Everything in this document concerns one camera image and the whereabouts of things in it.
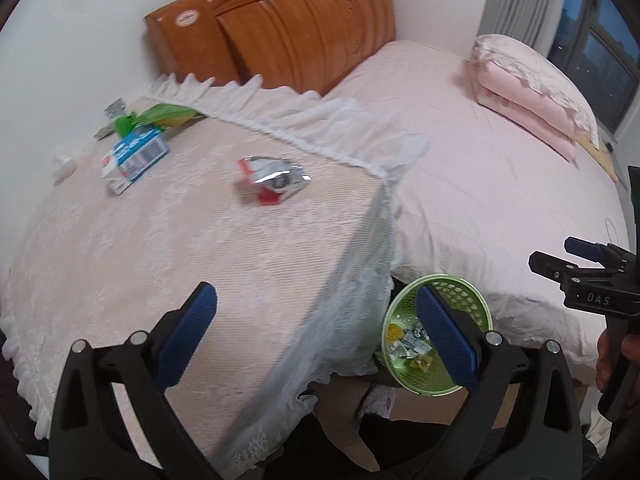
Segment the person's right hand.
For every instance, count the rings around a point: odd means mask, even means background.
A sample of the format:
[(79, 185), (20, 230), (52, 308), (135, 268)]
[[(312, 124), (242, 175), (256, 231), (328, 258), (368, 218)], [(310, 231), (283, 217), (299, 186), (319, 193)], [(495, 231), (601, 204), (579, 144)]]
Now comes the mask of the person's right hand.
[[(640, 338), (638, 335), (628, 335), (624, 338), (622, 355), (630, 362), (639, 364), (640, 361)], [(613, 361), (611, 356), (610, 340), (608, 330), (605, 330), (598, 340), (598, 360), (596, 366), (596, 383), (600, 390), (608, 384), (613, 371)]]

